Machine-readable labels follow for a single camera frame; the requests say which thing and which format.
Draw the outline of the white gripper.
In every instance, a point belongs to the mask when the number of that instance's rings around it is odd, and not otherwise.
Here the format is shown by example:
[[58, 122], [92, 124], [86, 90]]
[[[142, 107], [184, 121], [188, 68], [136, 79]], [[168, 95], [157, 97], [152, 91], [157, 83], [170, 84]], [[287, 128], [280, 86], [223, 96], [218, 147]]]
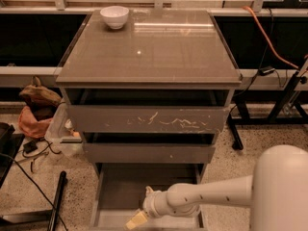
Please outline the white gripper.
[[145, 199], [142, 210], [138, 210], [125, 224], [127, 230], [133, 230], [145, 223], [148, 218], [161, 218], [169, 214], [167, 192], [154, 191], [150, 186], [145, 187]]

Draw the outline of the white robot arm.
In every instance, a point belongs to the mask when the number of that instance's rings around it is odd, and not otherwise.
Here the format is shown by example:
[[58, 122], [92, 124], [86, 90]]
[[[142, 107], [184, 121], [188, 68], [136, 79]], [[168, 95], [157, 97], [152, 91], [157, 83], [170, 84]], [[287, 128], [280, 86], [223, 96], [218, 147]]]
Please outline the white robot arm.
[[151, 218], [189, 217], [202, 204], [248, 207], [249, 231], [308, 231], [308, 152], [276, 145], [262, 153], [246, 177], [166, 191], [146, 189], [142, 208], [125, 224], [133, 230]]

